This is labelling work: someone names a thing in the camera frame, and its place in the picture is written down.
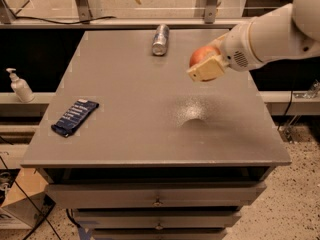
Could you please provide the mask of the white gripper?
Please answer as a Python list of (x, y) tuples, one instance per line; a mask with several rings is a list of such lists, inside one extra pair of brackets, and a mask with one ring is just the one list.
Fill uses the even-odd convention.
[(212, 55), (187, 70), (195, 82), (211, 81), (224, 75), (232, 68), (238, 72), (258, 69), (264, 65), (255, 55), (251, 46), (250, 30), (252, 23), (246, 22), (232, 28), (208, 43), (208, 46), (220, 48), (221, 55)]

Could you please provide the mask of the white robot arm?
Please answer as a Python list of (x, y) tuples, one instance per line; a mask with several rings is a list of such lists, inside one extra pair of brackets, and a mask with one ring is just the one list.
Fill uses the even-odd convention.
[(229, 68), (250, 71), (282, 60), (320, 55), (320, 0), (293, 0), (233, 27), (191, 56), (187, 74), (214, 80)]

